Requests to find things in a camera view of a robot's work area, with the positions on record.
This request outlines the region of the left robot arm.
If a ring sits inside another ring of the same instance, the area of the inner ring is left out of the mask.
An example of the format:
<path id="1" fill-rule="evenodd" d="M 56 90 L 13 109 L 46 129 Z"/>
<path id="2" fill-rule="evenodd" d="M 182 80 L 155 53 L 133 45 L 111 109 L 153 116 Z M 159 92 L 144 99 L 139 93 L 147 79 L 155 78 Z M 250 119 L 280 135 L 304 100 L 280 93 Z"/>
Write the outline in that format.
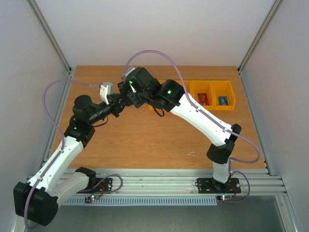
<path id="1" fill-rule="evenodd" d="M 14 187 L 15 212 L 23 217 L 28 229 L 31 228 L 29 221 L 48 225 L 68 198 L 76 193 L 93 192 L 100 185 L 96 172 L 84 167 L 78 168 L 64 182 L 59 180 L 90 142 L 96 123 L 109 115 L 118 117 L 124 106 L 119 94 L 108 96 L 107 101 L 100 104 L 93 103 L 88 95 L 75 99 L 73 116 L 54 154 L 31 179 Z"/>

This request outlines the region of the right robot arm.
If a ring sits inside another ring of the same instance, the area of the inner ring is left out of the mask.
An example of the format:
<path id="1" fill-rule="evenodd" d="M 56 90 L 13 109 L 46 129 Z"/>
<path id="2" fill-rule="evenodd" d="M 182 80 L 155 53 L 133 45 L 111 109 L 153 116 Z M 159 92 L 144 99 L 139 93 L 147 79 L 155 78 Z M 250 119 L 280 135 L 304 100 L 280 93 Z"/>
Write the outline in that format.
<path id="1" fill-rule="evenodd" d="M 241 132 L 240 125 L 221 121 L 196 102 L 182 85 L 171 79 L 161 84 L 143 67 L 126 69 L 118 88 L 129 104 L 139 108 L 146 103 L 155 111 L 171 112 L 202 132 L 211 141 L 206 155 L 213 163 L 212 184 L 220 192 L 229 188 L 229 158 Z"/>

